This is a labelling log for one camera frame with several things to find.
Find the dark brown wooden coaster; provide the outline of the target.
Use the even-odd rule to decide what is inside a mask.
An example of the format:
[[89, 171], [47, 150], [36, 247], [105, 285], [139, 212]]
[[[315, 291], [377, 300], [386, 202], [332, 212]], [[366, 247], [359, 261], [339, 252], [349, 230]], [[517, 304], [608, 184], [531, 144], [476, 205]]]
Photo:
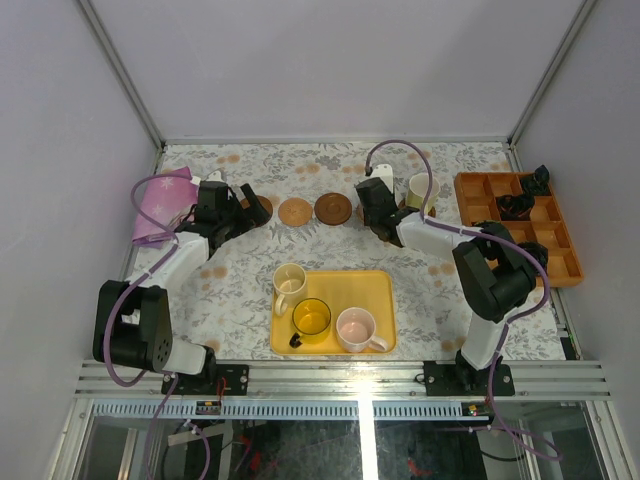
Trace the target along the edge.
[[247, 198], [241, 200], [240, 204], [244, 212], [250, 217], [256, 227], [261, 227], [268, 223], [273, 215], [273, 206], [271, 201], [261, 195], [256, 196], [260, 207], [254, 208]]

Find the light green mug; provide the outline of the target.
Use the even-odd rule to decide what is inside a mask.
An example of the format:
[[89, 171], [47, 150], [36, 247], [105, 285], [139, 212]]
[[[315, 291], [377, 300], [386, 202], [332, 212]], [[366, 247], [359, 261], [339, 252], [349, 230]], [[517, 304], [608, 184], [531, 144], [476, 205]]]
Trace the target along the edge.
[[437, 179], [432, 179], [427, 172], [418, 173], [409, 179], [408, 192], [405, 197], [406, 207], [419, 208], [423, 205], [430, 181], [432, 187], [424, 212], [428, 214], [435, 207], [440, 193], [440, 184]]

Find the cream yellow mug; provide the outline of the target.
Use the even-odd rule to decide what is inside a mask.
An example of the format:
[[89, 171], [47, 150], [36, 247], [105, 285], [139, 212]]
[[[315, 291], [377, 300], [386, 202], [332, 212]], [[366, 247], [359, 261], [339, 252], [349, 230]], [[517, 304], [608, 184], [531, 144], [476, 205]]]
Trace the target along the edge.
[[280, 265], [273, 274], [272, 283], [275, 294], [274, 312], [278, 316], [283, 316], [307, 295], [306, 271], [298, 264]]

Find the pink mug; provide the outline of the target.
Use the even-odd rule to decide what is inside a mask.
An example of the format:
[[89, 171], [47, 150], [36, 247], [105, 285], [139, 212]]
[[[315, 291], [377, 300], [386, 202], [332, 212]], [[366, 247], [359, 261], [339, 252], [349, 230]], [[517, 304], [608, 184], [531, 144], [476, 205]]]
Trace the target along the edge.
[[350, 353], [361, 353], [367, 348], [377, 352], [387, 352], [389, 344], [377, 335], [374, 316], [360, 307], [343, 310], [336, 320], [338, 342]]

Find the yellow glass mug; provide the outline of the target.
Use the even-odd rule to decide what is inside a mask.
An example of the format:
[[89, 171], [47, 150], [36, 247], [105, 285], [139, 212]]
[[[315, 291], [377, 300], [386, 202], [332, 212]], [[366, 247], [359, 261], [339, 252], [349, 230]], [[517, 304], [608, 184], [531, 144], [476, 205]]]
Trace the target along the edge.
[[289, 346], [297, 349], [302, 345], [324, 342], [331, 330], [332, 314], [329, 306], [318, 298], [308, 298], [298, 303], [292, 313], [294, 333]]

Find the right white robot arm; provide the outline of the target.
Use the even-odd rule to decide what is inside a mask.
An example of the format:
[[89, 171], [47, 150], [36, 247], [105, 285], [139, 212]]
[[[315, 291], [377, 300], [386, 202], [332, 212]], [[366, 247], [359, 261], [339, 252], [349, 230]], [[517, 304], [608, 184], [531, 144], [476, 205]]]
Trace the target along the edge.
[[510, 323], [541, 307], [521, 309], [538, 280], [543, 282], [543, 299], [549, 298], [546, 249], [538, 244], [526, 247], [515, 243], [500, 223], [456, 226], [438, 222], [417, 208], [400, 208], [393, 193], [393, 170], [387, 164], [367, 167], [365, 176], [356, 185], [356, 192], [364, 224], [381, 241], [455, 264], [472, 311], [455, 378], [463, 392], [482, 392], [491, 383], [489, 366], [500, 356]]

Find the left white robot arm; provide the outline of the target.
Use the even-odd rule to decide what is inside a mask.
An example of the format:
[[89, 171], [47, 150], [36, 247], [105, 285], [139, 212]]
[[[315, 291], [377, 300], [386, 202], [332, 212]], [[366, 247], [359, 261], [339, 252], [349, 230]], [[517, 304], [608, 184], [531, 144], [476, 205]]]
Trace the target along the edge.
[[93, 356], [111, 379], [131, 388], [139, 377], [125, 380], [119, 366], [174, 375], [197, 394], [212, 392], [219, 381], [213, 348], [174, 336], [169, 299], [173, 292], [226, 242], [271, 218], [251, 185], [235, 193], [223, 180], [207, 178], [197, 185], [195, 202], [175, 228], [165, 226], [169, 244], [138, 277], [109, 280], [99, 290]]

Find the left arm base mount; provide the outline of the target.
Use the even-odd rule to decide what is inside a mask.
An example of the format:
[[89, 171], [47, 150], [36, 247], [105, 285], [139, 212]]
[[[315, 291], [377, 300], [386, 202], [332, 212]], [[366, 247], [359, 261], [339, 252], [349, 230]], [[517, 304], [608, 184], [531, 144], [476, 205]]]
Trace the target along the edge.
[[179, 374], [174, 395], [183, 396], [246, 396], [250, 367], [246, 364], [219, 364], [215, 351], [205, 348], [206, 355], [201, 373]]

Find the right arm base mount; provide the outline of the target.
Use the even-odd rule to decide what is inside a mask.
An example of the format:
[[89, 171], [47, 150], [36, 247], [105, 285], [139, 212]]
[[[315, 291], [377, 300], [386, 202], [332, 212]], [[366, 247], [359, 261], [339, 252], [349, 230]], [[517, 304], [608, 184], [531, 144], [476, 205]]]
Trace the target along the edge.
[[[484, 396], [489, 394], [490, 367], [481, 370], [473, 368], [462, 356], [460, 350], [452, 362], [423, 362], [426, 394], [435, 397]], [[508, 365], [498, 359], [492, 376], [493, 394], [499, 397], [513, 397], [515, 387]]]

